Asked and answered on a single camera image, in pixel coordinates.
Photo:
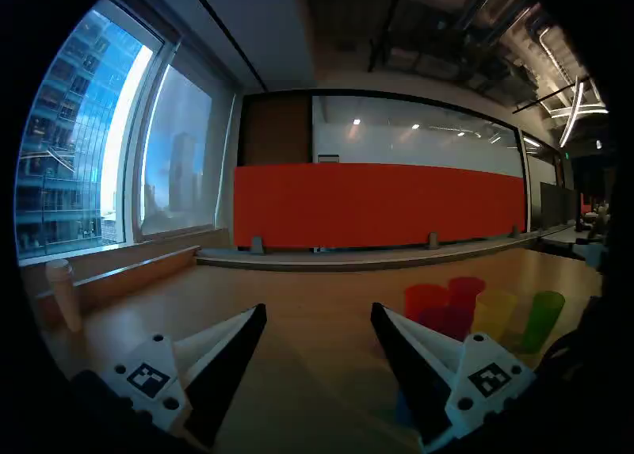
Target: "building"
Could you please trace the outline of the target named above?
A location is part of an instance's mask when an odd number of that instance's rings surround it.
[[[142,46],[91,10],[55,57],[22,136],[15,190],[19,258],[114,242],[111,231],[102,237],[103,154]],[[107,218],[112,226],[113,216]]]
[[[191,211],[196,201],[196,175],[192,173],[196,138],[187,132],[174,136],[170,161],[170,211]]]

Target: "wooden table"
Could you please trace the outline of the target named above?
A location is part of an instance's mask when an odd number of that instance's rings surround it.
[[[214,452],[418,452],[395,423],[397,383],[370,323],[372,302],[403,311],[412,284],[477,276],[520,303],[503,343],[517,342],[533,294],[566,305],[547,343],[573,330],[601,276],[583,261],[512,249],[481,258],[366,273],[273,273],[194,266],[91,315],[82,335],[46,334],[69,376],[107,368],[154,333],[179,339],[263,302],[269,322]],[[527,362],[535,364],[536,357]]]

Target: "green plastic cup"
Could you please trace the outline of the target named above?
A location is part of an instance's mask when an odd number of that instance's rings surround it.
[[[538,292],[533,297],[533,308],[529,322],[521,340],[521,348],[525,353],[537,353],[546,342],[552,328],[557,323],[566,300],[558,292]]]

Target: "orange wall panel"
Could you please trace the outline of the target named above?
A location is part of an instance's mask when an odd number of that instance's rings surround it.
[[[398,246],[525,229],[518,177],[432,166],[321,163],[235,169],[234,237],[285,248]]]

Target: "red plastic cup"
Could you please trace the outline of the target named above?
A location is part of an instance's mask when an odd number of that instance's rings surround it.
[[[449,305],[472,312],[476,309],[476,297],[487,287],[478,277],[454,277],[449,281]]]
[[[405,289],[405,316],[432,330],[443,326],[449,291],[436,284],[416,284]]]
[[[473,323],[473,310],[463,307],[448,306],[445,309],[445,317],[442,330],[438,330],[443,335],[451,337],[457,341],[464,341],[469,335],[471,324]]]
[[[428,307],[423,309],[420,317],[418,317],[418,323],[431,330],[443,333],[445,328],[445,311],[447,306],[443,307]]]

